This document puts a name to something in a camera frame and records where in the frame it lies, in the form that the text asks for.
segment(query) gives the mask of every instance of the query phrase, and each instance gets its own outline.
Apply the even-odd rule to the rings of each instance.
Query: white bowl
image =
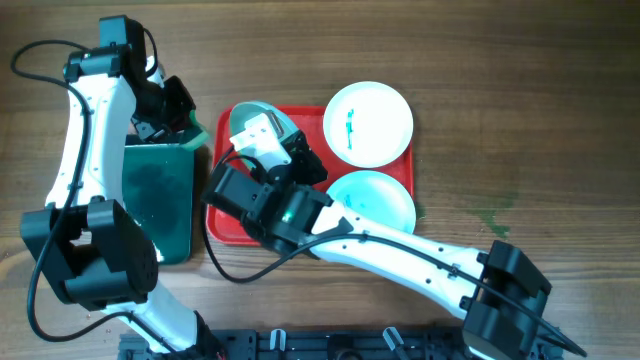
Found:
[[[327,194],[375,222],[410,234],[416,227],[411,195],[387,174],[372,170],[352,172],[336,180]]]
[[[397,159],[413,135],[413,116],[393,88],[364,81],[340,90],[324,112],[331,150],[353,166],[375,168]]]

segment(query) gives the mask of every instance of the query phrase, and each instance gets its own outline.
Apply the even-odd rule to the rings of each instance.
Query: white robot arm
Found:
[[[129,122],[143,140],[158,141],[184,129],[195,108],[179,79],[145,72],[143,30],[125,16],[101,19],[102,47],[69,57],[65,79],[81,97],[70,92],[69,130],[46,209],[25,214],[21,234],[38,262],[46,258],[42,272],[62,302],[119,316],[155,353],[222,360],[224,349],[202,318],[158,282],[153,244],[122,203]],[[88,128],[83,101],[90,108]],[[551,285],[519,249],[496,242],[487,254],[438,243],[333,201],[310,186],[323,181],[326,170],[304,134],[290,124],[278,126],[284,120],[266,112],[247,122],[231,141],[253,165],[253,178],[223,158],[212,171],[205,202],[240,220],[263,247],[281,253],[282,262],[304,252],[425,295],[464,320],[464,340],[477,357],[524,359],[542,336],[584,353],[541,320]],[[82,132],[88,143],[76,183]],[[61,218],[63,230],[57,230]],[[91,244],[73,246],[70,240],[85,230]],[[70,339],[46,335],[32,317],[30,324],[45,340]]]

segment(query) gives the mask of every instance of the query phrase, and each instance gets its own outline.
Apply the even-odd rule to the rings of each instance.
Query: wood grain surface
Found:
[[[0,358],[113,359],[119,322],[70,343],[36,338],[25,316],[34,261],[20,216],[41,209],[67,128],[64,91],[18,78],[11,54],[45,38],[98,44],[98,19],[148,27],[212,132],[243,100],[326,105],[361,80],[396,88],[415,117],[422,236],[521,247],[554,286],[545,317],[592,359],[640,358],[640,8],[622,1],[5,0],[0,8]],[[70,49],[20,66],[60,74]],[[450,321],[365,271],[296,259],[254,284],[221,279],[196,236],[161,280],[213,328],[383,327]],[[215,245],[250,274],[276,256]],[[54,334],[99,314],[63,306],[41,280]]]

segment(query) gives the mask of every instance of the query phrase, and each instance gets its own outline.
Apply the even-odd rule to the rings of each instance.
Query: red tray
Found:
[[[340,177],[361,170],[361,168],[351,166],[342,161],[333,153],[329,144],[324,139],[322,128],[322,118],[324,116],[324,106],[277,106],[282,112],[287,114],[296,126],[307,135],[307,142],[316,155],[322,160],[322,164],[329,172],[329,178],[314,186],[319,191],[327,191],[329,186]],[[218,119],[218,131],[216,132],[215,164],[222,156],[222,153],[231,146],[229,137],[229,115],[231,108],[227,109]],[[407,150],[395,161],[374,170],[383,172],[398,180],[413,198],[413,149],[409,144]],[[236,246],[260,246],[258,242],[251,239],[242,229],[240,222],[218,209],[207,207],[207,230],[217,240],[226,245]]]

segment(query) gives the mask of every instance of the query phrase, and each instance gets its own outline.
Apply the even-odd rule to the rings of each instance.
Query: green light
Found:
[[[291,221],[292,217],[293,217],[293,213],[291,211],[287,211],[286,213],[284,213],[284,216],[282,217],[282,221],[288,223],[289,221]]]

